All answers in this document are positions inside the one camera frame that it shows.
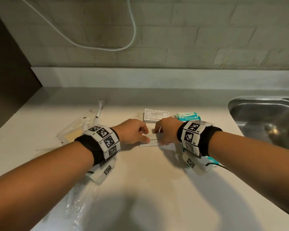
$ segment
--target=backsplash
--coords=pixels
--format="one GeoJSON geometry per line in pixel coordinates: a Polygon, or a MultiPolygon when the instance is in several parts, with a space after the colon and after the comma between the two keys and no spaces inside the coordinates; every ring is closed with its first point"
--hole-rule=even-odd
{"type": "MultiPolygon", "coordinates": [[[[122,47],[126,0],[28,0],[76,43],[122,47]]],[[[0,18],[32,66],[289,69],[289,0],[131,0],[135,42],[119,52],[73,46],[21,0],[0,18]]]]}

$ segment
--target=teal wet wipes pack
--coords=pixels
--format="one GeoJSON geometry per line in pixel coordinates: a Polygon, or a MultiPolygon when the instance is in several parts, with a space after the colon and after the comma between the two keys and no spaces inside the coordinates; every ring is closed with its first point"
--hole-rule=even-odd
{"type": "Polygon", "coordinates": [[[200,116],[197,116],[197,113],[177,113],[177,119],[180,121],[193,121],[193,120],[201,120],[200,116]]]}

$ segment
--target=white countertop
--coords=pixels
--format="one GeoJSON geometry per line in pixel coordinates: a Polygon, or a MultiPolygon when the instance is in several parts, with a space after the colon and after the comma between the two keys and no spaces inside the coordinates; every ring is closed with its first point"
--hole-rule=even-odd
{"type": "MultiPolygon", "coordinates": [[[[145,108],[195,111],[202,120],[242,135],[228,111],[240,96],[289,97],[275,90],[42,88],[0,128],[0,175],[29,161],[36,150],[59,147],[56,135],[106,101],[100,123],[142,118],[145,108]]],[[[175,146],[125,146],[96,189],[86,230],[289,230],[289,215],[231,172],[203,177],[175,158],[175,146]]]]}

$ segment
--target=stainless steel sink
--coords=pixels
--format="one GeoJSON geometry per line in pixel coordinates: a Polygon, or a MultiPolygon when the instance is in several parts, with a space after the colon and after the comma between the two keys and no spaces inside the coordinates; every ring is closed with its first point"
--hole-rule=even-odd
{"type": "Polygon", "coordinates": [[[289,149],[289,99],[239,98],[228,109],[244,136],[289,149]]]}

